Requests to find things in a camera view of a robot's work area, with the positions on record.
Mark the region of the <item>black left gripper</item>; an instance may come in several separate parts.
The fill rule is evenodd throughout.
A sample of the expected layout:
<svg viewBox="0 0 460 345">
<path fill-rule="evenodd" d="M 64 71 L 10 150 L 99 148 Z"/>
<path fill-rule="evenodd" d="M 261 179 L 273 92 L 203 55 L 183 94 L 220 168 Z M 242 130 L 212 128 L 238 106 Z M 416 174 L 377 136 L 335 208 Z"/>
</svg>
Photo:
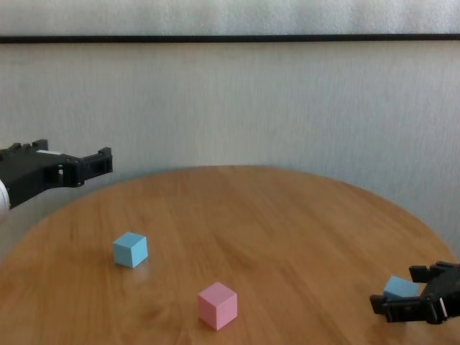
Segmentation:
<svg viewBox="0 0 460 345">
<path fill-rule="evenodd" d="M 48 140 L 15 142 L 1 150 L 1 182 L 10 209 L 54 188 L 76 188 L 87 180 L 113 171 L 111 148 L 87 157 L 48 151 Z"/>
</svg>

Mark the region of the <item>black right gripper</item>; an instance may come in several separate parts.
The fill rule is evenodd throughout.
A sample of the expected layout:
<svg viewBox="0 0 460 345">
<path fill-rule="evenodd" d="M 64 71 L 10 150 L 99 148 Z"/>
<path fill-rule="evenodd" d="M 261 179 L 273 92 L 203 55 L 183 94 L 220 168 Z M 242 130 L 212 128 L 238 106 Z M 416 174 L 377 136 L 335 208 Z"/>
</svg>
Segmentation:
<svg viewBox="0 0 460 345">
<path fill-rule="evenodd" d="M 389 323 L 442 324 L 459 317 L 459 264 L 413 265 L 409 273 L 413 282 L 427 283 L 428 297 L 391 300 L 383 295 L 371 295 L 369 301 L 375 314 L 385 316 Z"/>
</svg>

